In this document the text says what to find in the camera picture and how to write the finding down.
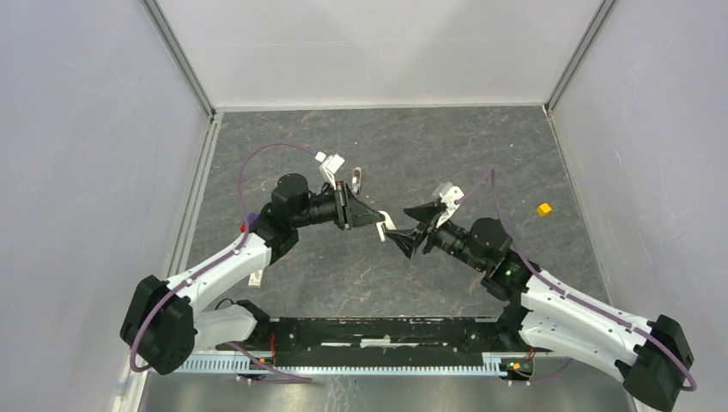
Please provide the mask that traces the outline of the white plastic hook piece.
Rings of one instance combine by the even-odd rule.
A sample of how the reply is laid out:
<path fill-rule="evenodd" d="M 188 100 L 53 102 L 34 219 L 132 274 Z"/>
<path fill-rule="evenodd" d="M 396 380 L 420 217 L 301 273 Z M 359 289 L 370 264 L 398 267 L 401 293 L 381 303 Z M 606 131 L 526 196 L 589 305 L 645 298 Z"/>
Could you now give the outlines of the white plastic hook piece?
<path fill-rule="evenodd" d="M 383 216 L 383 221 L 376 223 L 376 228 L 379 234 L 379 239 L 381 242 L 386 241 L 385 233 L 387 231 L 396 230 L 397 227 L 394 224 L 391 216 L 384 210 L 379 210 L 378 213 Z"/>

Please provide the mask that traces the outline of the small white staples box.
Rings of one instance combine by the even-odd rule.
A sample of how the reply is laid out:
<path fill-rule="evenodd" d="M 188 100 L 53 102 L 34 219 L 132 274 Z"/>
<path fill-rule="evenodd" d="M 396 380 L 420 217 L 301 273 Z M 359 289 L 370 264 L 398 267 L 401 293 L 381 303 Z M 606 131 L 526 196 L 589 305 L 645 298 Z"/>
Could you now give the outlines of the small white staples box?
<path fill-rule="evenodd" d="M 262 284 L 262 279 L 263 279 L 262 270 L 253 272 L 248 276 L 248 286 L 250 288 L 260 288 L 261 284 Z"/>

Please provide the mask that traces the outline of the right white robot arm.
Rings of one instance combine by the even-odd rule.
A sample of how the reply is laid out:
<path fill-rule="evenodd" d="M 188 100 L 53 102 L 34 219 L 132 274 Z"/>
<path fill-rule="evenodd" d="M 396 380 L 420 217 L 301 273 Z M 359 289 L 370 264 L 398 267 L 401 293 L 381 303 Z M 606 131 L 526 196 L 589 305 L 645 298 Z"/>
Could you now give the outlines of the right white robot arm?
<path fill-rule="evenodd" d="M 411 229 L 378 224 L 407 258 L 439 249 L 483 275 L 481 284 L 507 303 L 496 321 L 496 340 L 507 350 L 523 345 L 564 354 L 608 374 L 633 398 L 672 411 L 683 391 L 695 391 L 695 357 L 682 326 L 664 314 L 644 318 L 568 286 L 522 257 L 499 219 L 465 229 L 440 201 L 405 209 Z"/>

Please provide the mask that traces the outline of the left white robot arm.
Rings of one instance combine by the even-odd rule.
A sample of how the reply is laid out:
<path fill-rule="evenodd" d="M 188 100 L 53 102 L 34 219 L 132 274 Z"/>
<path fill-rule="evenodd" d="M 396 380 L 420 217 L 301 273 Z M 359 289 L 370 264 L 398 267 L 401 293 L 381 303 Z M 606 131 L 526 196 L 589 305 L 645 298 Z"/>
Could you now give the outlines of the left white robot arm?
<path fill-rule="evenodd" d="M 130 346 L 130 368 L 160 375 L 174 372 L 195 351 L 227 342 L 262 348 L 270 327 L 253 310 L 233 304 L 207 306 L 248 276 L 285 256 L 299 240 L 299 228 L 333 223 L 341 230 L 383 225 L 385 213 L 370 208 L 342 181 L 310 191 L 306 178 L 279 178 L 270 201 L 233 243 L 179 275 L 147 276 L 136 286 L 120 330 Z"/>

